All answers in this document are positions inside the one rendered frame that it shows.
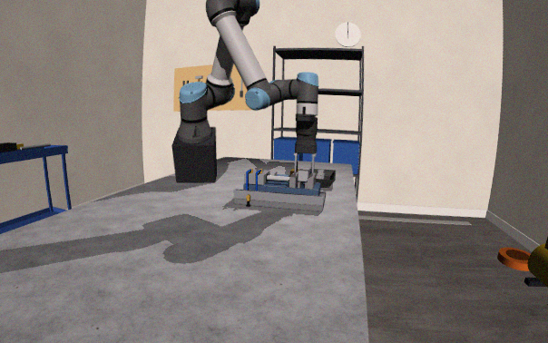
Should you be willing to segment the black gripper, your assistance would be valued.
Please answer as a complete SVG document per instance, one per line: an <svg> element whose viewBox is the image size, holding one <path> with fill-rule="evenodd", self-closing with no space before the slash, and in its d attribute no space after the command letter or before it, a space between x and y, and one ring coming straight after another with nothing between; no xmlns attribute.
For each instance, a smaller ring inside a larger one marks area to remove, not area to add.
<svg viewBox="0 0 548 343"><path fill-rule="evenodd" d="M303 114L302 113L303 108ZM307 114L306 114L307 113ZM298 154L313 153L311 163L311 173L314 173L314 157L317 153L316 136L318 134L318 104L313 103L297 103L296 114L296 134L297 141L295 143L295 170L298 171ZM300 122L297 122L300 121Z"/></svg>

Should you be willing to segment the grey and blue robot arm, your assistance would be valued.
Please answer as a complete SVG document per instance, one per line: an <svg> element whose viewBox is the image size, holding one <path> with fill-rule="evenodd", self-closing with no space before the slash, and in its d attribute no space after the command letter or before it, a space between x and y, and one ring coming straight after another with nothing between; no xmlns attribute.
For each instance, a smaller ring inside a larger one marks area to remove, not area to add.
<svg viewBox="0 0 548 343"><path fill-rule="evenodd" d="M297 79L268 82L242 32L250 17L259 11L259 5L259 0L206 0L207 16L220 38L206 83L187 83L180 89L180 141L200 143L209 140L211 128L207 111L234 97L235 88L230 77L234 64L248 90L245 102L251 110L258 111L296 99L297 103L318 104L316 73L302 72L298 73Z"/></svg>

